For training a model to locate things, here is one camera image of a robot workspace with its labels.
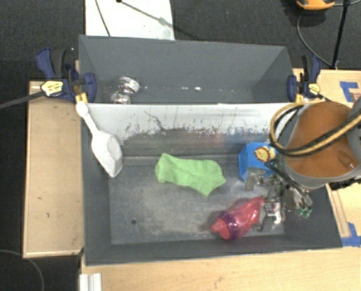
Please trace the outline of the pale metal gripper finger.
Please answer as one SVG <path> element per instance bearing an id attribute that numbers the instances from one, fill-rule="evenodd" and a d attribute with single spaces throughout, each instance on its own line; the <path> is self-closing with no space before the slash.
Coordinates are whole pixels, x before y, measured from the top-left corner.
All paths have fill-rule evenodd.
<path id="1" fill-rule="evenodd" d="M 274 224 L 283 222 L 281 204 L 263 204 L 259 210 L 258 223 L 254 224 L 254 231 L 262 232 L 268 218 L 271 218 Z"/>
<path id="2" fill-rule="evenodd" d="M 266 183 L 266 179 L 263 175 L 249 175 L 245 181 L 245 190 L 253 191 L 256 187 L 260 187 Z"/>

